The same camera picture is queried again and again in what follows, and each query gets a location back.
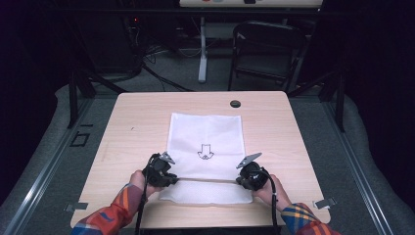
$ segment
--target cable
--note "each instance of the cable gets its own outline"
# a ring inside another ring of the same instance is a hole
[[[195,54],[193,54],[193,55],[187,55],[186,53],[184,53],[183,51],[187,51],[187,50],[198,50],[198,52],[196,52]],[[184,57],[188,57],[188,58],[191,58],[191,57],[195,57],[195,56],[197,56],[197,55],[199,55],[200,53],[201,53],[201,51],[202,51],[202,49],[201,48],[185,48],[185,49],[181,49],[181,48],[179,48],[179,50],[178,50],[179,52],[180,52],[180,54],[182,55],[182,56],[184,56]]]
[[[156,64],[156,57],[154,56],[154,54],[146,55],[144,56],[144,59],[146,59],[148,62],[150,62],[153,65]]]
[[[201,34],[201,31],[199,30],[199,26],[196,24],[195,19],[191,18],[193,25],[195,26],[196,30],[198,31],[199,34]]]
[[[262,171],[262,170],[253,170],[252,172],[254,173],[261,173],[266,175],[266,177],[268,177],[269,181],[271,182],[271,188],[272,188],[272,199],[271,199],[271,209],[272,209],[272,224],[274,226],[274,230],[275,230],[275,234],[280,235],[280,228],[278,227],[278,223],[277,223],[277,190],[275,188],[275,183],[274,180],[272,179],[272,177]]]
[[[150,165],[150,163],[152,162],[152,160],[154,159],[153,156],[150,157],[149,161],[147,162],[147,165]],[[143,210],[144,210],[144,206],[146,205],[147,202],[147,184],[148,184],[148,176],[149,176],[149,171],[146,170],[146,175],[144,176],[144,190],[143,190],[143,194],[141,195],[141,203],[138,206],[137,209],[137,220],[135,221],[135,235],[139,235],[140,234],[140,223],[141,223],[141,219],[143,217]]]
[[[149,74],[151,74],[151,75],[153,75],[155,78],[157,78],[158,80],[160,80],[161,82],[164,82],[164,83],[166,83],[166,84],[168,84],[168,85],[171,85],[171,86],[173,86],[174,88],[176,88],[177,90],[179,90],[179,91],[194,91],[194,90],[191,90],[191,89],[188,89],[188,88],[186,88],[186,87],[183,87],[183,86],[181,86],[181,85],[179,85],[179,84],[177,84],[177,83],[175,83],[175,82],[173,82],[173,81],[170,81],[170,80],[168,80],[168,79],[166,79],[166,78],[164,78],[164,77],[162,77],[162,76],[159,76],[158,74],[156,74],[154,71],[152,71],[150,68],[148,68],[147,67],[147,65],[143,62],[143,69],[144,70],[146,70]]]

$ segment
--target person's hand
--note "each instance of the person's hand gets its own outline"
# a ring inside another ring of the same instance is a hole
[[[140,169],[136,170],[134,173],[131,174],[130,183],[134,184],[135,186],[139,187],[141,190],[144,190],[146,178],[144,177],[142,171]],[[152,185],[147,185],[147,192],[146,196],[150,197],[150,195],[154,194],[155,192],[161,191],[162,188],[160,187],[153,187]]]
[[[275,184],[275,189],[277,191],[277,210],[280,212],[282,211],[284,208],[286,208],[287,206],[289,206],[291,204],[291,201],[286,193],[286,191],[283,188],[283,185],[281,184],[281,181],[274,175],[274,174],[270,174],[272,180],[274,181]],[[265,185],[256,191],[253,191],[253,196],[254,197],[259,197],[261,198],[261,200],[268,204],[269,206],[272,205],[272,187],[271,187],[271,182],[269,181],[269,179],[266,181]]]

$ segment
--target black cable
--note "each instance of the black cable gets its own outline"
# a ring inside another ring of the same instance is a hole
[[[162,82],[164,82],[164,83],[166,83],[168,85],[173,86],[174,88],[176,88],[179,91],[194,91],[194,90],[191,90],[191,89],[188,89],[186,87],[183,87],[183,86],[181,86],[181,85],[179,85],[179,84],[177,84],[177,83],[175,83],[173,81],[170,81],[170,80],[168,80],[168,79],[166,79],[166,78],[164,78],[164,77],[156,74],[154,71],[152,71],[150,68],[148,68],[147,65],[144,62],[143,62],[142,68],[144,70],[146,70],[149,74],[153,75],[158,80],[160,80],[160,81],[162,81]]]
[[[253,170],[252,172],[253,173],[261,173],[261,174],[266,175],[266,177],[271,182],[271,188],[272,188],[272,199],[271,199],[272,224],[273,224],[274,229],[275,229],[275,234],[280,235],[280,228],[278,227],[278,223],[277,223],[277,202],[278,202],[278,200],[277,200],[277,190],[275,188],[274,180],[272,179],[271,175],[269,175],[265,171]]]
[[[147,162],[147,166],[150,165],[150,163],[152,162],[152,160],[154,159],[154,157],[151,157],[149,159],[149,161]],[[139,235],[140,234],[140,223],[141,223],[141,219],[143,217],[143,210],[144,210],[144,206],[146,205],[147,202],[147,184],[148,184],[148,174],[149,171],[146,170],[146,175],[144,176],[144,191],[143,194],[141,195],[141,203],[138,206],[137,209],[137,220],[135,221],[135,235]]]

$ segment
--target sleeve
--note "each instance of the sleeve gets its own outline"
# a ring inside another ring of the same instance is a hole
[[[115,234],[131,222],[141,202],[143,191],[133,184],[126,184],[109,207],[101,208],[81,219],[71,235]]]
[[[298,235],[340,235],[322,223],[306,204],[292,204],[281,212],[291,234]]]

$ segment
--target chair leg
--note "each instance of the chair leg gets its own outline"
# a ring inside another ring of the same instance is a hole
[[[228,91],[231,90],[231,86],[232,86],[232,77],[233,77],[233,70],[231,69],[230,73],[229,73],[229,80],[228,80]]]
[[[284,88],[284,92],[285,93],[289,93],[289,91],[290,91],[290,86],[291,86],[291,79],[290,78],[287,78],[287,80],[286,80],[286,82],[285,82],[286,84],[286,87]]]

